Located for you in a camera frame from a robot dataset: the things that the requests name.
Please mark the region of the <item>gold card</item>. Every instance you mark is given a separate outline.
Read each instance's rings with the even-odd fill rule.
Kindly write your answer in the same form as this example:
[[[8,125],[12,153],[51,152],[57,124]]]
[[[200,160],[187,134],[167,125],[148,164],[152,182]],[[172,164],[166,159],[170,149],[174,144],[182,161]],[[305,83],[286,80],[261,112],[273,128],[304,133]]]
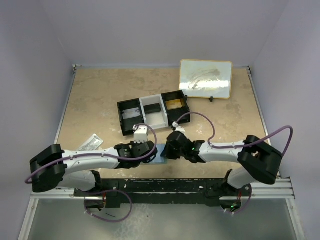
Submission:
[[[173,99],[165,102],[168,110],[175,110],[184,107],[184,103],[181,99]]]

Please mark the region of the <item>aluminium frame rail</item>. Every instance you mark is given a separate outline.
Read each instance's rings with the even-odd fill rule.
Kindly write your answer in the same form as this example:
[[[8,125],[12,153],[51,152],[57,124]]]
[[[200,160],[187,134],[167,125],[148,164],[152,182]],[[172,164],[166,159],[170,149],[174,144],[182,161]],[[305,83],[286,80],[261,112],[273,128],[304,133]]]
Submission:
[[[264,183],[252,183],[252,199],[295,199],[295,193],[291,178],[278,178],[273,185]]]

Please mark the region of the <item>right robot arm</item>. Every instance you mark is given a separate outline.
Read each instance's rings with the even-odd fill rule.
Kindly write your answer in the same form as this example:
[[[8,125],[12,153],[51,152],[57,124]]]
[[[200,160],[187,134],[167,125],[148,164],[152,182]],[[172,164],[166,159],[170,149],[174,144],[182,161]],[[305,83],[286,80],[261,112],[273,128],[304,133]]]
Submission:
[[[175,131],[167,137],[161,156],[177,160],[181,157],[191,163],[231,162],[241,167],[226,173],[222,190],[235,195],[243,186],[253,182],[273,185],[276,182],[283,154],[254,135],[233,143],[218,143],[215,147],[204,140],[191,141]]]

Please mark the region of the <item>silver VIP card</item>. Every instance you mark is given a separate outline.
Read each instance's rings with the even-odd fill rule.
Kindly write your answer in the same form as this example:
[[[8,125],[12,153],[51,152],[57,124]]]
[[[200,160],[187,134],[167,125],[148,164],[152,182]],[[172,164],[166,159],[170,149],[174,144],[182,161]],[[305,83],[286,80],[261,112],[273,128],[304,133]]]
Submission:
[[[140,116],[141,116],[141,112],[138,107],[131,108],[131,109],[125,109],[122,111],[122,118],[124,120],[136,118],[136,117],[140,117]]]

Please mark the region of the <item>green card holder wallet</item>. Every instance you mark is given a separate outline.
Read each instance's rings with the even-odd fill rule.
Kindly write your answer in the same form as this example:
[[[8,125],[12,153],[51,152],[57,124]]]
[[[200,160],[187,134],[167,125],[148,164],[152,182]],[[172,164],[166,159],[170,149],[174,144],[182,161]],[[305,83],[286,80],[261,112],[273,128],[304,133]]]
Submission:
[[[168,160],[161,156],[161,153],[165,149],[165,144],[157,144],[156,148],[157,148],[158,153],[156,154],[156,156],[153,158],[152,161],[147,162],[146,164],[147,165],[165,165],[165,164],[167,164]]]

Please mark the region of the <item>white board wooden frame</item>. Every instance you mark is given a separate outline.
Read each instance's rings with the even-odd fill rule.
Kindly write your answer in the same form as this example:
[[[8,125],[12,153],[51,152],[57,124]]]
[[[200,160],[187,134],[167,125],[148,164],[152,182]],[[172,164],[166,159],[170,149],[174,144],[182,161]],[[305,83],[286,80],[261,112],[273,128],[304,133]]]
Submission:
[[[179,89],[189,98],[229,99],[233,63],[200,59],[182,59]]]

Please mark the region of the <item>black white sorting tray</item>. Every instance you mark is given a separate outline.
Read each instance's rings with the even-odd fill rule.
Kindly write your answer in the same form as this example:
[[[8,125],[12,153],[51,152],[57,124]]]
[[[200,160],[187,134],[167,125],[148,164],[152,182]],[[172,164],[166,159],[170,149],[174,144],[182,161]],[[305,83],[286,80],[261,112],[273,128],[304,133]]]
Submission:
[[[189,123],[191,116],[183,116],[190,112],[187,100],[188,96],[178,90],[118,102],[122,135],[132,135],[133,127],[141,123],[154,130],[171,127],[177,120],[181,124]]]

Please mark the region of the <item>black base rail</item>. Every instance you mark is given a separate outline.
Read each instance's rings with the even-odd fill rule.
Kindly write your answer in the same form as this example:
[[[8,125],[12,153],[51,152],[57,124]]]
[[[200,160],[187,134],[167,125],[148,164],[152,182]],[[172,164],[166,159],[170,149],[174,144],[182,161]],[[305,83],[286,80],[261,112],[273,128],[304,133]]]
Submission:
[[[205,205],[207,207],[241,206],[241,198],[249,197],[252,186],[240,189],[227,186],[222,178],[187,179],[103,179],[101,189],[88,192],[74,190],[76,197],[92,200],[103,197],[106,208],[119,208],[122,204],[153,205]]]

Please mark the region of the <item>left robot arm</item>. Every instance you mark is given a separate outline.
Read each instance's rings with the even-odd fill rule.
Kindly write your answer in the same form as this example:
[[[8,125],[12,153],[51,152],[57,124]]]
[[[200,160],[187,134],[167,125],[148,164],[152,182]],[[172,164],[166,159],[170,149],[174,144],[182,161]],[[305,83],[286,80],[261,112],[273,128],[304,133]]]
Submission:
[[[69,151],[53,144],[33,157],[31,175],[25,181],[35,193],[55,188],[74,188],[98,196],[103,184],[97,169],[131,169],[149,163],[158,150],[152,141],[118,144],[103,150]]]

